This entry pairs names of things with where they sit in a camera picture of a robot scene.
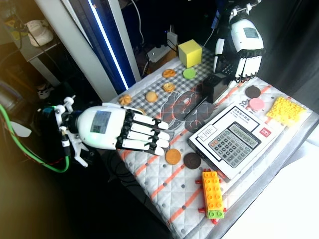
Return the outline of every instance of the calculator box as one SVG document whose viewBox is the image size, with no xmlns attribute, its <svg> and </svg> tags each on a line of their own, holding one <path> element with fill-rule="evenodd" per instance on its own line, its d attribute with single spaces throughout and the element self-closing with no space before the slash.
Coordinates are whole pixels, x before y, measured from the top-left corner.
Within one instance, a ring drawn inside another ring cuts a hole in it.
<svg viewBox="0 0 319 239">
<path fill-rule="evenodd" d="M 233 179 L 274 139 L 272 128 L 239 104 L 231 104 L 189 138 L 189 144 L 222 177 Z"/>
</svg>

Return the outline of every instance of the power outlet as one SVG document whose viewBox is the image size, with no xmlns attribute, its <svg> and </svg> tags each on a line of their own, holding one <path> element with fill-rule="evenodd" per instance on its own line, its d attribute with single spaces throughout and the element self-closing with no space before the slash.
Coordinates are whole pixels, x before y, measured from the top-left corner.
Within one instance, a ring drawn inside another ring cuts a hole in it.
<svg viewBox="0 0 319 239">
<path fill-rule="evenodd" d="M 167 43 L 171 48 L 177 46 L 177 35 L 172 32 L 167 33 Z M 160 46 L 160 48 L 154 47 L 152 50 L 148 52 L 149 60 L 153 63 L 159 61 L 163 56 L 165 56 L 170 51 L 169 46 Z"/>
</svg>

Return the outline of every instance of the red wire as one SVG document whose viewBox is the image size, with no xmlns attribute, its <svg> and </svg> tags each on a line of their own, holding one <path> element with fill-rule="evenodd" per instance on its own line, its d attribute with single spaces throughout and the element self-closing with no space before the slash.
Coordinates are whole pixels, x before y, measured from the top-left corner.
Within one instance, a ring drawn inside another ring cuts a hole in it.
<svg viewBox="0 0 319 239">
<path fill-rule="evenodd" d="M 4 119 L 1 117 L 1 120 L 2 120 L 2 122 L 3 122 L 3 124 L 4 124 L 4 128 L 6 129 L 6 130 L 8 130 L 9 131 L 9 133 L 11 134 L 11 135 L 13 135 L 13 136 L 15 136 L 15 137 L 17 137 L 18 139 L 19 139 L 19 136 L 17 136 L 14 132 L 11 132 L 9 129 L 8 129 L 8 127 L 7 127 L 7 125 L 6 125 L 6 122 L 4 121 Z M 37 161 L 35 161 L 33 158 L 30 158 L 26 153 L 23 153 L 28 159 L 30 159 L 32 162 L 35 162 L 35 163 L 38 163 L 38 164 L 41 164 L 41 165 L 54 165 L 54 164 L 57 164 L 57 163 L 59 163 L 59 162 L 61 162 L 62 160 L 63 160 L 63 158 L 60 158 L 59 160 L 57 160 L 57 161 L 55 161 L 55 162 L 53 162 L 53 163 L 39 163 L 39 162 L 37 162 Z"/>
</svg>

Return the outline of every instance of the bag of yellow pellets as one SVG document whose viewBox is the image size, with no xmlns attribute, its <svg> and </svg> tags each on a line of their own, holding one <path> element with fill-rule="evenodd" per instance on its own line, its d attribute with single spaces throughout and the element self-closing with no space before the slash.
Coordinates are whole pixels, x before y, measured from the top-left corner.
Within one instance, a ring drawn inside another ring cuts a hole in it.
<svg viewBox="0 0 319 239">
<path fill-rule="evenodd" d="M 306 109 L 298 104 L 293 103 L 284 97 L 278 97 L 266 116 L 288 126 L 293 126 L 295 123 L 299 122 L 301 114 L 305 111 Z"/>
</svg>

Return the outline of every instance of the robotic hand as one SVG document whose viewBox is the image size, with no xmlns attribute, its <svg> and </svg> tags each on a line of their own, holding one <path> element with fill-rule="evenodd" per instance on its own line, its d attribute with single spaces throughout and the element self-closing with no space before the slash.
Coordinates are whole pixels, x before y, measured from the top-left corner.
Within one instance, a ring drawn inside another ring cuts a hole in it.
<svg viewBox="0 0 319 239">
<path fill-rule="evenodd" d="M 258 30 L 247 17 L 252 7 L 260 2 L 253 0 L 247 4 L 232 4 L 222 14 L 217 33 L 214 73 L 235 77 L 237 82 L 248 81 L 258 73 L 264 44 Z"/>
<path fill-rule="evenodd" d="M 139 110 L 102 103 L 78 112 L 72 109 L 73 98 L 67 97 L 64 102 L 55 108 L 57 124 L 61 134 L 70 139 L 74 158 L 85 167 L 87 163 L 80 152 L 88 149 L 83 143 L 99 149 L 129 149 L 155 155 L 164 155 L 163 148 L 169 146 L 169 134 L 162 131 L 168 129 L 168 124 L 144 116 Z"/>
</svg>

